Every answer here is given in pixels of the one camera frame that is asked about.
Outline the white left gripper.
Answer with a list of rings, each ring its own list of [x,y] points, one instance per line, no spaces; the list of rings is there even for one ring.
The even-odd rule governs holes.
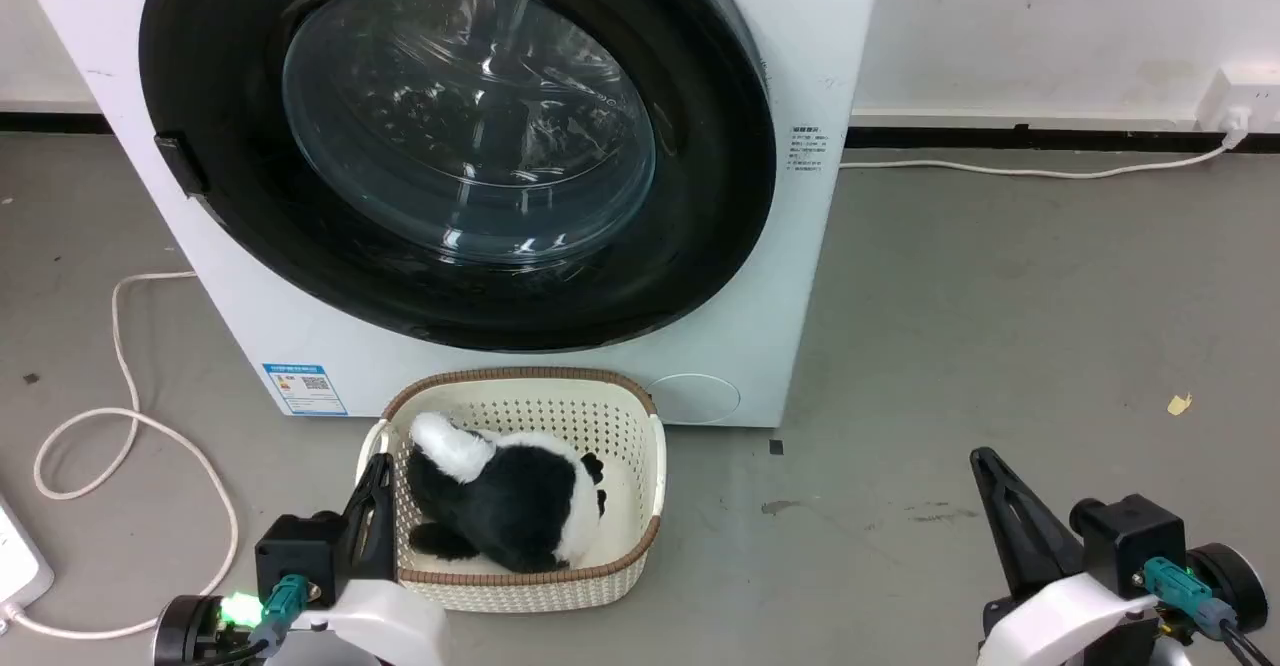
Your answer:
[[[352,581],[330,608],[294,621],[288,666],[445,666],[445,610],[393,581],[394,479],[392,455],[369,460],[367,489],[353,491],[342,514],[340,556]]]

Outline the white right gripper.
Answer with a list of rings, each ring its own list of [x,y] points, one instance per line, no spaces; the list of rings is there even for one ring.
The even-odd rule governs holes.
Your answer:
[[[1157,605],[1151,593],[1125,599],[1079,574],[1082,543],[995,450],[973,450],[970,466],[1010,596],[1025,599],[1044,587],[995,624],[975,666],[1062,666],[1129,613]]]

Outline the black round washer door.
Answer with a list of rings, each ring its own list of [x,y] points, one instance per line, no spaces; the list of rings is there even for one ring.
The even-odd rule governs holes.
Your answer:
[[[742,269],[776,195],[732,0],[146,0],[140,79],[262,265],[461,350],[663,328]]]

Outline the white front-load washing machine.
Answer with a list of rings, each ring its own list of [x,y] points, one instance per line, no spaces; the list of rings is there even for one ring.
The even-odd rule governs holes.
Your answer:
[[[874,0],[732,0],[756,47],[774,118],[776,195],[760,241],[713,298],[681,319],[631,341],[547,353],[461,350],[390,332],[292,286],[233,240],[200,199],[182,192],[154,143],[140,79],[145,1],[37,0],[282,412],[265,362],[323,366],[347,418],[375,418],[407,386],[443,373],[584,368],[617,373],[645,392],[672,374],[718,377],[739,388],[742,402],[712,426],[782,423]],[[819,172],[785,170],[790,131],[800,124],[829,138]]]

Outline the black white panda plush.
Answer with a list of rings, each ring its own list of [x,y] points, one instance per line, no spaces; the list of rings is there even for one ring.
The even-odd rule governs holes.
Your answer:
[[[520,574],[577,567],[600,534],[605,465],[561,438],[463,429],[444,414],[410,425],[406,484],[424,520],[410,547],[485,557]]]

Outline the blue energy label sticker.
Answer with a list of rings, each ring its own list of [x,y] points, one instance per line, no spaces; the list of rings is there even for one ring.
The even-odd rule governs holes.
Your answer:
[[[265,362],[262,370],[289,415],[308,418],[349,415],[323,366]]]

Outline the cream plastic laundry basket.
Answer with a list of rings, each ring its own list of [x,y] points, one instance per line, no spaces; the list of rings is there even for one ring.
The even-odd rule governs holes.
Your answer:
[[[426,411],[489,435],[545,433],[603,464],[605,512],[589,552],[571,569],[506,571],[489,558],[420,555],[410,532],[422,520],[406,482],[410,424]],[[369,430],[358,461],[396,462],[394,579],[445,610],[552,613],[623,598],[643,574],[666,498],[666,434],[650,396],[616,373],[584,368],[490,368],[443,373],[407,386]]]

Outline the round white filter cover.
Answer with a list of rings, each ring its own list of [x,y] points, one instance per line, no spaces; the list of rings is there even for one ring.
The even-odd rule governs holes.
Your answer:
[[[742,396],[736,386],[718,377],[680,373],[655,379],[646,387],[664,424],[710,426],[730,419]]]

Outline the white power strip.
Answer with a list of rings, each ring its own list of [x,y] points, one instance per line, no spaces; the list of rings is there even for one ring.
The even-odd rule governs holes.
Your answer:
[[[54,579],[35,538],[0,496],[0,607],[24,610],[49,592]]]

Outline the small printed text sticker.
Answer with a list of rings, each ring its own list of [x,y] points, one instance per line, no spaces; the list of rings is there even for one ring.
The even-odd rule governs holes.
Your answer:
[[[788,136],[785,170],[795,173],[819,172],[824,166],[829,138],[818,126],[792,126]]]

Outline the dark grey metal bracket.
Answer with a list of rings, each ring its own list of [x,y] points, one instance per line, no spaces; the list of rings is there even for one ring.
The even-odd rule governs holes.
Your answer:
[[[186,134],[179,131],[159,132],[154,143],[182,192],[188,197],[206,199],[211,186]]]

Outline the white wall socket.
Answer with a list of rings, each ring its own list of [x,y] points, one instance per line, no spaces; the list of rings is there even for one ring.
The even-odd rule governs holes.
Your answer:
[[[1280,63],[1221,65],[1196,109],[1196,129],[1225,133],[1248,111],[1251,134],[1280,133]]]

